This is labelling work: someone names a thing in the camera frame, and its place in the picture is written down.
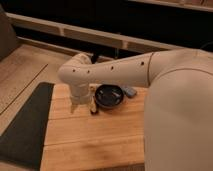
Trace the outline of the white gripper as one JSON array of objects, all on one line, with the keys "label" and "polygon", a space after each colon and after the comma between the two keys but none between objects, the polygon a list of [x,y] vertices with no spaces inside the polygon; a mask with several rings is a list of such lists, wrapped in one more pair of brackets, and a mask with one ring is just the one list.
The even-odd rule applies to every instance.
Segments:
[{"label": "white gripper", "polygon": [[[92,94],[88,84],[70,85],[70,98],[71,102],[75,105],[71,105],[70,112],[74,113],[76,105],[89,104],[92,101]],[[96,112],[96,104],[89,104],[91,112]]]}]

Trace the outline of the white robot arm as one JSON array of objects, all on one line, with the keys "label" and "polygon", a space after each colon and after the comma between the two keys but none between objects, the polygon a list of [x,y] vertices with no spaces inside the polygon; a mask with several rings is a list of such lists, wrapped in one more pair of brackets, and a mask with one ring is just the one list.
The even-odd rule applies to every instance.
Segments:
[{"label": "white robot arm", "polygon": [[97,64],[80,53],[58,74],[76,104],[90,100],[91,83],[146,87],[145,170],[213,171],[213,52],[168,50]]}]

